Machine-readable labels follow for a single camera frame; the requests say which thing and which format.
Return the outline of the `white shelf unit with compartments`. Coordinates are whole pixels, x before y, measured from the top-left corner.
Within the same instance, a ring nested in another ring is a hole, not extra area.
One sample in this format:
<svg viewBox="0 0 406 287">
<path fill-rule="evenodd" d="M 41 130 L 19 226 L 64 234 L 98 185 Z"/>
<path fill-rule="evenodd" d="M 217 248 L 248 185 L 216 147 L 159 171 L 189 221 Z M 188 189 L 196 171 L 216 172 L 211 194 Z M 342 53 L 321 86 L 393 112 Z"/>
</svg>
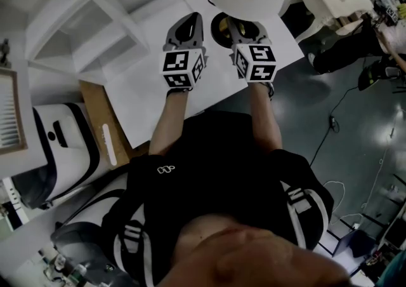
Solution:
<svg viewBox="0 0 406 287">
<path fill-rule="evenodd" d="M 150 53 L 135 19 L 153 0 L 40 0 L 29 13 L 25 57 L 38 67 L 108 81 Z"/>
</svg>

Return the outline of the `white black robot unit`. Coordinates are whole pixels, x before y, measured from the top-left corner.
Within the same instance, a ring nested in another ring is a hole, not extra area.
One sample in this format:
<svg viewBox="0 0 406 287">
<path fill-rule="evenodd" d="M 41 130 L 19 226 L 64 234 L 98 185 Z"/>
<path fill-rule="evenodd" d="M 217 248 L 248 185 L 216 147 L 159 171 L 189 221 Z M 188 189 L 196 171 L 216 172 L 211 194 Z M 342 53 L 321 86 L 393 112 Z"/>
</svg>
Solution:
<svg viewBox="0 0 406 287">
<path fill-rule="evenodd" d="M 127 173 L 116 170 L 97 180 L 97 193 L 51 235 L 56 250 L 73 267 L 78 266 L 84 279 L 99 287 L 133 287 L 131 277 L 122 271 L 108 247 L 103 217 L 120 199 L 127 186 Z"/>
<path fill-rule="evenodd" d="M 83 103 L 38 105 L 33 113 L 46 164 L 11 178 L 32 210 L 92 182 L 103 168 Z"/>
</svg>

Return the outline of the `person's left forearm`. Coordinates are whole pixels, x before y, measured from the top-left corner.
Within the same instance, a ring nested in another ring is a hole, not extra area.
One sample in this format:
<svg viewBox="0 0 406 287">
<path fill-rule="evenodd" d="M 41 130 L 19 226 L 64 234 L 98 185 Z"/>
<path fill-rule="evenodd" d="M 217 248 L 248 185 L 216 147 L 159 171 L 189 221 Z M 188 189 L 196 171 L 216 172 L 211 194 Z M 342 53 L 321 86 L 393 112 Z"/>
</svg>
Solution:
<svg viewBox="0 0 406 287">
<path fill-rule="evenodd" d="M 149 155 L 165 155 L 181 137 L 188 93 L 187 89 L 168 91 L 162 114 L 150 140 Z"/>
</svg>

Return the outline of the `brown cardboard box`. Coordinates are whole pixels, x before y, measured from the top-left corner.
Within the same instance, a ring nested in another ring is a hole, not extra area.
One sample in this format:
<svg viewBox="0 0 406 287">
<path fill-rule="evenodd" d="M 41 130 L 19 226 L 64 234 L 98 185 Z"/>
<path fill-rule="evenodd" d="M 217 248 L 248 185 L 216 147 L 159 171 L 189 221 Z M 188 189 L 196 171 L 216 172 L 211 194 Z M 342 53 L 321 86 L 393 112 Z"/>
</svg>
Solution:
<svg viewBox="0 0 406 287">
<path fill-rule="evenodd" d="M 111 169 L 124 166 L 148 152 L 149 143 L 133 148 L 110 104 L 102 85 L 79 81 L 82 97 L 101 155 Z"/>
</svg>

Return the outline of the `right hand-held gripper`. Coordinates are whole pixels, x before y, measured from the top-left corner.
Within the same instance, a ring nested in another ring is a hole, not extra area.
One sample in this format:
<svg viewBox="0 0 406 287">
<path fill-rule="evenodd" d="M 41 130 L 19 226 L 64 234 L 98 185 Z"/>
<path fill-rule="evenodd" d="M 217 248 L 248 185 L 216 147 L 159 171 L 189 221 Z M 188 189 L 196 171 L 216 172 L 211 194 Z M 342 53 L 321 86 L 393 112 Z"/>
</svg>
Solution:
<svg viewBox="0 0 406 287">
<path fill-rule="evenodd" d="M 266 28 L 259 22 L 251 22 L 251 41 L 244 43 L 241 22 L 236 18 L 227 18 L 227 24 L 233 44 L 232 61 L 238 78 L 247 83 L 272 82 L 277 61 Z"/>
</svg>

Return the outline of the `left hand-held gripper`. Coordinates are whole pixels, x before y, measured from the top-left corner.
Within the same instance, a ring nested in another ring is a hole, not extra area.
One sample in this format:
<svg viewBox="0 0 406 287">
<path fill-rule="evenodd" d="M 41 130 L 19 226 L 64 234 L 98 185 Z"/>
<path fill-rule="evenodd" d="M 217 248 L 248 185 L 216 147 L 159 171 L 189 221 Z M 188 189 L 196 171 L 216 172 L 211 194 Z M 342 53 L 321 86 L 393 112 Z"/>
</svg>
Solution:
<svg viewBox="0 0 406 287">
<path fill-rule="evenodd" d="M 159 74 L 169 89 L 193 89 L 206 67 L 206 48 L 203 47 L 202 15 L 189 13 L 167 32 L 166 44 L 159 55 Z M 188 48 L 179 48 L 186 43 Z"/>
</svg>

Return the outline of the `blue bin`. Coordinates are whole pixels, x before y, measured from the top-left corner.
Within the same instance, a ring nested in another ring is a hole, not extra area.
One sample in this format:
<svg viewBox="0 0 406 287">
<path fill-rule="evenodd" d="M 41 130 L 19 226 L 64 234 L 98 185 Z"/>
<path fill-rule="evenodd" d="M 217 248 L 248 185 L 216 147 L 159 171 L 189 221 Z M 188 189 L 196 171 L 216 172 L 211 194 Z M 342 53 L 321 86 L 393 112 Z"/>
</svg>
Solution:
<svg viewBox="0 0 406 287">
<path fill-rule="evenodd" d="M 349 248 L 353 254 L 353 258 L 362 257 L 368 255 L 375 245 L 376 240 L 373 237 L 369 236 L 363 230 L 357 229 L 339 239 L 333 256 L 339 255 Z"/>
</svg>

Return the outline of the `clear plastic bottle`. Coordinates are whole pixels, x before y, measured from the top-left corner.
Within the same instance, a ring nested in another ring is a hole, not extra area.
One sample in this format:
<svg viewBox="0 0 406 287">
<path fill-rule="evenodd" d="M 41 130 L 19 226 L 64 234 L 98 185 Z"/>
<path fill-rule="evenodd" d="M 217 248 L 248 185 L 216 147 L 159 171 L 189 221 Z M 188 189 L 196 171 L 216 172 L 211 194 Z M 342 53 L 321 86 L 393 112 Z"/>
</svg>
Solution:
<svg viewBox="0 0 406 287">
<path fill-rule="evenodd" d="M 49 281 L 63 281 L 65 264 L 66 258 L 58 254 L 50 261 L 43 273 Z"/>
<path fill-rule="evenodd" d="M 73 271 L 67 277 L 68 287 L 84 287 L 88 282 L 86 279 L 87 268 L 78 264 L 74 267 Z"/>
</svg>

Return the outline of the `person's right forearm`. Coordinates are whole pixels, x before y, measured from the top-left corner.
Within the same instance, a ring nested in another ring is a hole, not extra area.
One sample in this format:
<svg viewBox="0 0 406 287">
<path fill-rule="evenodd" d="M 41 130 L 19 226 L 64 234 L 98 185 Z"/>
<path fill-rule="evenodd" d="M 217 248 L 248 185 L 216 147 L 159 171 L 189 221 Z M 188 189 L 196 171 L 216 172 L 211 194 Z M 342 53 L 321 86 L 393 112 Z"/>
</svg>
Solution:
<svg viewBox="0 0 406 287">
<path fill-rule="evenodd" d="M 283 148 L 280 127 L 268 93 L 269 89 L 264 84 L 249 83 L 252 135 L 264 154 Z"/>
</svg>

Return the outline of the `person's black shirt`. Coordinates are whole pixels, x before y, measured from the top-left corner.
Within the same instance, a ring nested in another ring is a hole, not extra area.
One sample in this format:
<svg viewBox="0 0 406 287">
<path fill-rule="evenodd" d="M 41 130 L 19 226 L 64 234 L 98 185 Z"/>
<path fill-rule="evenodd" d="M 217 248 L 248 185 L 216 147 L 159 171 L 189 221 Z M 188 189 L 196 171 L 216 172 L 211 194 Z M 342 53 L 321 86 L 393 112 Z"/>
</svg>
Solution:
<svg viewBox="0 0 406 287">
<path fill-rule="evenodd" d="M 198 217 L 226 215 L 312 250 L 333 204 L 303 156 L 258 148 L 250 115 L 203 112 L 165 155 L 132 158 L 102 227 L 119 268 L 153 287 L 169 272 L 181 229 Z"/>
</svg>

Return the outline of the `black floor stand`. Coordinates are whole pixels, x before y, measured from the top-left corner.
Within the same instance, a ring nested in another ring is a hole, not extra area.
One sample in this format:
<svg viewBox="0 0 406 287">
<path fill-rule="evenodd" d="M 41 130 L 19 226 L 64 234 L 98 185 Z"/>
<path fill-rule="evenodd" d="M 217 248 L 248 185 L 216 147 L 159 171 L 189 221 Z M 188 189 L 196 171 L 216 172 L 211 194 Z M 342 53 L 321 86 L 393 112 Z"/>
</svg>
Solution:
<svg viewBox="0 0 406 287">
<path fill-rule="evenodd" d="M 358 90 L 363 91 L 380 80 L 401 79 L 406 83 L 404 72 L 394 60 L 376 60 L 365 67 L 358 77 Z"/>
</svg>

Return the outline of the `wooden framed panel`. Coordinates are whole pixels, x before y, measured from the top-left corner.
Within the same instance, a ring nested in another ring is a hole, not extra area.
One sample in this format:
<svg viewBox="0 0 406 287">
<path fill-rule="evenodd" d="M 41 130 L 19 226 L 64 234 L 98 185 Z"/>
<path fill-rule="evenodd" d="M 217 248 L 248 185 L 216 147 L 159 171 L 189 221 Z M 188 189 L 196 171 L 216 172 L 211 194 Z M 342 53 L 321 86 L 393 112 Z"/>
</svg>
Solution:
<svg viewBox="0 0 406 287">
<path fill-rule="evenodd" d="M 0 155 L 25 149 L 17 73 L 0 67 Z"/>
</svg>

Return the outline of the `white desk with drawers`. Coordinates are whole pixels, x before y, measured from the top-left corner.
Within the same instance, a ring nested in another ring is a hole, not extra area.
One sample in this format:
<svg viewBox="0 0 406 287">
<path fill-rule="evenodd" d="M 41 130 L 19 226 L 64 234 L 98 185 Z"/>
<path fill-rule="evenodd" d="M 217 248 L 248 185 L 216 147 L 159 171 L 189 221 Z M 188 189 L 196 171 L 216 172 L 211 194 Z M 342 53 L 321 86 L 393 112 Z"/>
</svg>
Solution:
<svg viewBox="0 0 406 287">
<path fill-rule="evenodd" d="M 167 31 L 190 12 L 197 11 L 203 17 L 208 61 L 196 88 L 189 94 L 186 115 L 199 113 L 247 86 L 237 77 L 229 56 L 231 51 L 216 43 L 211 35 L 212 19 L 220 10 L 208 0 L 155 0 L 149 6 L 158 10 L 141 18 L 137 25 L 147 37 L 150 54 L 103 86 L 133 148 L 150 140 L 164 106 L 168 87 L 159 74 L 159 55 Z"/>
</svg>

